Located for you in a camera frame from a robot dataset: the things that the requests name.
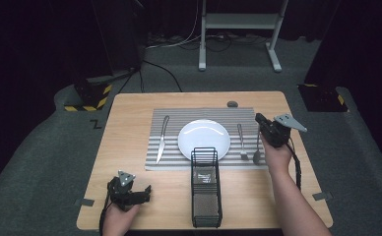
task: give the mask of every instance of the placemat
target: placemat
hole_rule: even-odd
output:
[[[165,130],[165,148],[162,158],[157,164],[160,132],[163,118],[168,115],[169,121]],[[255,121],[253,108],[173,108],[155,109],[149,136],[146,170],[188,170],[190,160],[178,147],[178,135],[181,129],[194,120],[208,119],[223,125],[230,135],[230,148],[227,154],[219,160],[220,169],[266,169],[265,151],[259,141],[261,160],[253,163],[253,153],[256,151],[258,123]],[[242,125],[244,147],[249,160],[240,158],[241,144],[237,124]]]

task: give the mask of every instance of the plate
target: plate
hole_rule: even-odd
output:
[[[194,148],[215,148],[218,159],[221,159],[230,148],[230,135],[223,125],[216,121],[195,120],[179,132],[178,146],[188,159],[191,159],[191,151]]]

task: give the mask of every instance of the metal basket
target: metal basket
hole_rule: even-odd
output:
[[[220,227],[223,218],[218,152],[214,147],[191,151],[192,221],[194,227]]]

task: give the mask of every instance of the spoon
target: spoon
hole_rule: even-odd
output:
[[[258,164],[259,160],[261,159],[261,151],[259,150],[259,136],[260,136],[260,129],[258,129],[258,138],[256,140],[256,151],[253,153],[253,163]]]

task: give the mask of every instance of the fork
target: fork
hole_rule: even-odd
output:
[[[241,124],[237,124],[237,130],[239,131],[240,143],[242,145],[242,151],[240,152],[240,158],[242,160],[249,160],[249,157],[247,157],[246,150],[244,150],[243,132],[242,132],[242,125]]]

